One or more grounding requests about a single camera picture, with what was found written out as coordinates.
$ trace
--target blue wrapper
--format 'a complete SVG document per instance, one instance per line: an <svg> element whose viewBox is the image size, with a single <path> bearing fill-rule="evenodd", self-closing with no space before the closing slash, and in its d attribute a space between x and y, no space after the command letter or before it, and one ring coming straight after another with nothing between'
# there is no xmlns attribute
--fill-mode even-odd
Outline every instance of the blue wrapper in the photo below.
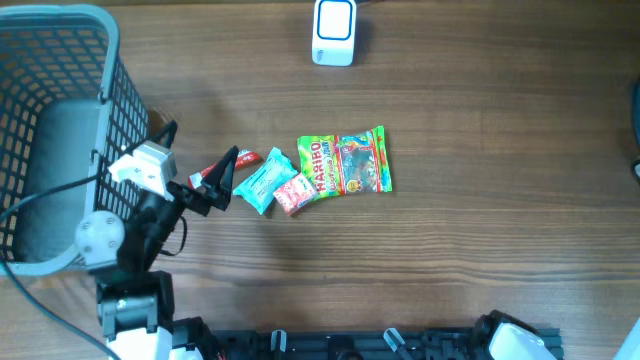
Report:
<svg viewBox="0 0 640 360"><path fill-rule="evenodd" d="M242 196L262 215L273 201L273 192L297 174L296 169L291 166L291 161L282 155L282 151L273 148L267 161L238 185L233 190L233 195Z"/></svg>

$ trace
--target red candy bar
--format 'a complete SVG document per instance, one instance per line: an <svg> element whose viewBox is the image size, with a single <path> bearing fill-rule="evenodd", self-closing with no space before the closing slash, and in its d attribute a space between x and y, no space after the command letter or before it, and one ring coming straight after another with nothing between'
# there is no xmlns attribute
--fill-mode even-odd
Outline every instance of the red candy bar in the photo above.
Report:
<svg viewBox="0 0 640 360"><path fill-rule="evenodd" d="M291 216L318 196L318 191L304 175L298 174L274 191L273 196Z"/></svg>
<svg viewBox="0 0 640 360"><path fill-rule="evenodd" d="M262 158L260 157L260 155L258 155L258 153L249 150L241 150L238 153L238 159L236 160L235 169L242 169L243 167L257 163L260 160L262 160ZM189 176L189 186L194 190L199 188L202 184L202 179L209 175L214 167L216 167L216 164L213 164L208 168Z"/></svg>

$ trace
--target packaging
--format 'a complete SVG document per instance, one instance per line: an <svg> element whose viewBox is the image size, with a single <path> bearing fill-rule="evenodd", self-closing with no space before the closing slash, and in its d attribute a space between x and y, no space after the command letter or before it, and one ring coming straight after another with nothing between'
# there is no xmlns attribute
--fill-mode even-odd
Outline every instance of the packaging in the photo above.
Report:
<svg viewBox="0 0 640 360"><path fill-rule="evenodd" d="M240 150L240 152L238 153L238 159L236 159L235 169L242 169L251 164L257 163L260 160L262 160L262 158L260 157L260 155L258 155L258 153L249 150ZM189 186L194 190L199 188L200 185L202 185L202 179L209 175L211 170L213 170L216 165L217 164L213 164L208 168L189 176Z"/></svg>
<svg viewBox="0 0 640 360"><path fill-rule="evenodd" d="M273 201L273 192L297 173L291 161L278 148L273 148L267 161L238 185L233 195L242 196L262 215Z"/></svg>
<svg viewBox="0 0 640 360"><path fill-rule="evenodd" d="M302 174L318 191L316 200L392 190L383 126L355 135L303 136L298 152Z"/></svg>
<svg viewBox="0 0 640 360"><path fill-rule="evenodd" d="M302 174L296 175L273 192L273 196L287 215L292 216L318 196L315 186Z"/></svg>

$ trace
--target brown object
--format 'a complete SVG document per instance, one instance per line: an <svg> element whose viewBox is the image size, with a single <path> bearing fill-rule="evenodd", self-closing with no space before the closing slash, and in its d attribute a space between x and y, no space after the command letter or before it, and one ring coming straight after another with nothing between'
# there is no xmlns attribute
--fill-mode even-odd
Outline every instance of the brown object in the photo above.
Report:
<svg viewBox="0 0 640 360"><path fill-rule="evenodd" d="M301 135L389 135L392 193L320 201L295 220L238 199L187 214L184 251L154 265L174 275L176 319L417 329L497 308L560 327L567 359L611 358L637 320L640 7L385 1L358 12L344 69L312 64L310 2L109 10L146 105L180 124L181 182L232 145L297 162ZM100 335L90 277L24 280ZM104 358L0 286L5 358Z"/></svg>

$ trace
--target laundry basket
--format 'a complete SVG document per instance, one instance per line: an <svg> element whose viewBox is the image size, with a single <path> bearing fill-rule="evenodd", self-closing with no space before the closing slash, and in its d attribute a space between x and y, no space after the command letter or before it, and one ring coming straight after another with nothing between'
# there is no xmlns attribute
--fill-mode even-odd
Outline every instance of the laundry basket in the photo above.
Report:
<svg viewBox="0 0 640 360"><path fill-rule="evenodd" d="M99 7L0 8L3 211L27 195L106 171L125 147L147 137L147 110L118 48L118 25ZM82 266L77 224L96 210L126 220L138 191L107 175L34 201L0 223L0 254L19 275Z"/></svg>

